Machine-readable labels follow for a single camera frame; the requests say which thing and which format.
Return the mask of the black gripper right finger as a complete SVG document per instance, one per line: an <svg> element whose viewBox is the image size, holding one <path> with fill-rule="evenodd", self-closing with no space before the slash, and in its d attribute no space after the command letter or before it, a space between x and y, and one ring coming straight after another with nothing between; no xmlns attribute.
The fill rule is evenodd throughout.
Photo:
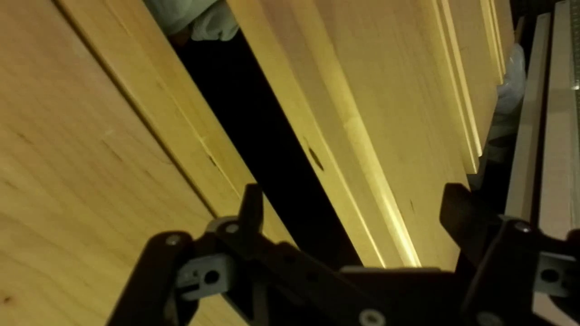
<svg viewBox="0 0 580 326"><path fill-rule="evenodd" d="M460 248L466 261L477 266L502 219L460 183L448 183L442 194L440 225Z"/></svg>

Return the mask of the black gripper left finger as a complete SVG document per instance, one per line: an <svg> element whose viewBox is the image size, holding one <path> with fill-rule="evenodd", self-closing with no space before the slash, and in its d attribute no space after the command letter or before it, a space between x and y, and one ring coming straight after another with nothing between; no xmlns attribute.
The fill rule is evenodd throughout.
<svg viewBox="0 0 580 326"><path fill-rule="evenodd" d="M237 216L239 234L243 237L254 237L263 227L263 192L252 183L245 189L239 216Z"/></svg>

